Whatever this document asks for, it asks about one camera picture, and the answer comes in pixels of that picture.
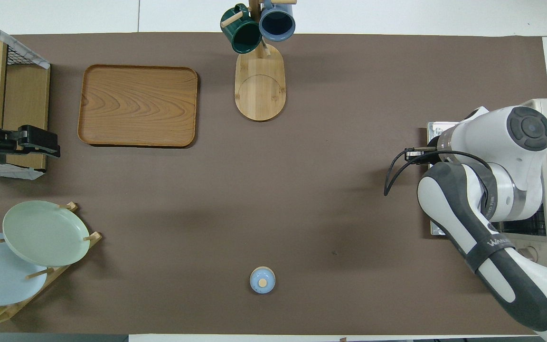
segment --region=cable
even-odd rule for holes
[[[428,156],[433,156],[435,154],[459,154],[461,156],[466,156],[466,157],[469,157],[469,158],[472,158],[473,160],[476,160],[477,162],[481,163],[482,165],[484,165],[484,167],[486,167],[487,169],[489,169],[490,171],[491,170],[491,166],[489,166],[489,164],[487,162],[485,162],[484,160],[482,160],[481,158],[478,158],[477,156],[475,156],[474,154],[469,154],[469,153],[466,153],[466,152],[461,152],[461,151],[453,151],[453,150],[450,150],[450,151],[432,151],[432,152],[427,152],[427,153],[424,153],[424,154],[421,154],[421,156],[417,156],[415,158],[412,158],[411,160],[409,160],[408,162],[406,162],[406,164],[402,165],[402,167],[394,174],[394,176],[391,178],[391,180],[389,180],[389,175],[391,174],[391,169],[393,169],[394,167],[394,164],[396,163],[396,161],[398,160],[398,158],[400,158],[400,156],[402,156],[402,154],[406,153],[407,151],[412,151],[414,149],[404,149],[404,151],[402,151],[401,153],[399,153],[395,158],[394,160],[392,160],[391,164],[389,165],[389,169],[387,171],[387,174],[386,174],[386,183],[384,184],[384,196],[387,196],[388,193],[389,193],[389,190],[391,189],[391,187],[393,186],[394,182],[396,181],[396,179],[398,178],[398,176],[402,173],[402,171],[404,171],[404,169],[406,169],[408,167],[408,165],[411,165],[411,164],[417,164],[417,162],[419,160],[423,160],[425,159],[426,157]]]

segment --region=wooden tray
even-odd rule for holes
[[[92,65],[77,135],[92,145],[185,147],[195,136],[198,75],[188,67]]]

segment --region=table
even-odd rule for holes
[[[236,109],[237,55],[221,33],[17,38],[52,63],[62,157],[35,181],[0,178],[0,230],[21,201],[72,200],[104,238],[0,333],[532,333],[429,236],[424,169],[382,188],[426,122],[547,97],[540,38],[295,35],[275,45],[287,101],[266,123]],[[97,63],[194,69],[195,142],[82,143],[82,75]],[[275,271],[271,294],[250,290],[257,266]]]

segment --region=wooden shelf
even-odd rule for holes
[[[32,125],[47,130],[50,69],[37,65],[9,65],[6,73],[3,128]],[[9,155],[8,164],[46,169],[43,154]]]
[[[103,238],[103,236],[99,232],[93,232],[90,235],[90,237],[91,237],[91,240],[90,240],[89,248],[94,247],[94,245],[96,245],[96,243]],[[50,284],[54,282],[54,280],[56,280],[56,278],[58,278],[59,275],[62,275],[63,272],[65,272],[67,268],[69,268],[69,266],[70,265],[62,266],[62,267],[54,267],[54,271],[52,271],[51,273],[48,273],[46,277],[46,282],[41,287],[41,290],[37,292],[37,294],[35,294],[31,298],[26,299],[22,302],[7,305],[6,307],[3,307],[2,309],[0,309],[0,323],[9,320],[15,314],[17,314],[23,307],[25,307],[28,303],[30,303],[30,301],[32,301],[33,298],[37,297],[46,287],[50,286]]]

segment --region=mug holder stand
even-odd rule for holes
[[[252,19],[259,22],[259,0],[250,0],[250,9]],[[245,117],[253,121],[276,117],[286,103],[282,54],[261,41],[251,52],[237,56],[234,91],[236,106]]]

